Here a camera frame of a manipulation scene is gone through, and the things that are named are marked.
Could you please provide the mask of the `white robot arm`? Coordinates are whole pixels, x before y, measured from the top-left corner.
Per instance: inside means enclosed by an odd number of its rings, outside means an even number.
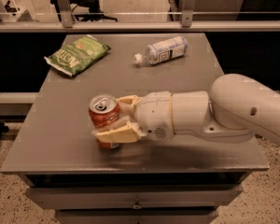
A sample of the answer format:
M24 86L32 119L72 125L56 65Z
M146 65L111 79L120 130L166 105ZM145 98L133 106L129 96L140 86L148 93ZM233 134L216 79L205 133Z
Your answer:
M93 131L101 142L192 135L236 143L258 134L280 146L280 94L243 75L221 76L209 91L160 91L120 97L117 102L124 117Z

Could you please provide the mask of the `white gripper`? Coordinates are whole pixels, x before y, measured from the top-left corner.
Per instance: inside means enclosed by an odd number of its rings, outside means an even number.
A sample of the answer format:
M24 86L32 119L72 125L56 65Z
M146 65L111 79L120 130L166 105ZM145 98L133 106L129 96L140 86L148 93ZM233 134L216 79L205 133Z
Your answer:
M120 111L125 116L110 125L94 129L92 134L104 143L135 143L146 137L159 141L174 136L172 125L172 94L168 91L152 92L144 97L128 95L119 97Z

